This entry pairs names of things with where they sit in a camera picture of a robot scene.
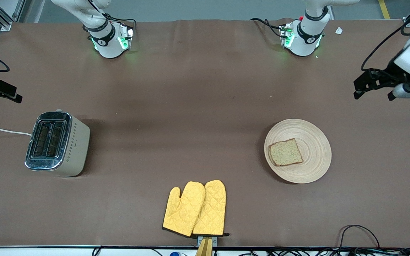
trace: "brown table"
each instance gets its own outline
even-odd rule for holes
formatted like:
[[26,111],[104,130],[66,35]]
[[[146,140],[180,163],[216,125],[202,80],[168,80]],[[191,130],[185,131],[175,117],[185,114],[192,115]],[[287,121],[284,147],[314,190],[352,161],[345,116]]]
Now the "brown table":
[[[195,244],[161,230],[169,191],[220,179],[231,233],[221,246],[335,246],[349,224],[410,246],[410,100],[352,94],[361,62],[399,25],[332,21],[316,52],[295,57],[252,21],[140,23],[140,50],[104,59],[81,24],[14,24],[0,36],[11,68],[0,78],[23,103],[0,99],[0,128],[30,132],[60,108],[91,141],[83,174],[56,178],[23,165],[27,136],[0,132],[0,245]],[[405,41],[368,66],[384,68]],[[314,183],[286,183],[265,161],[267,132],[288,118],[330,141],[331,167]],[[374,245],[346,234],[347,246]]]

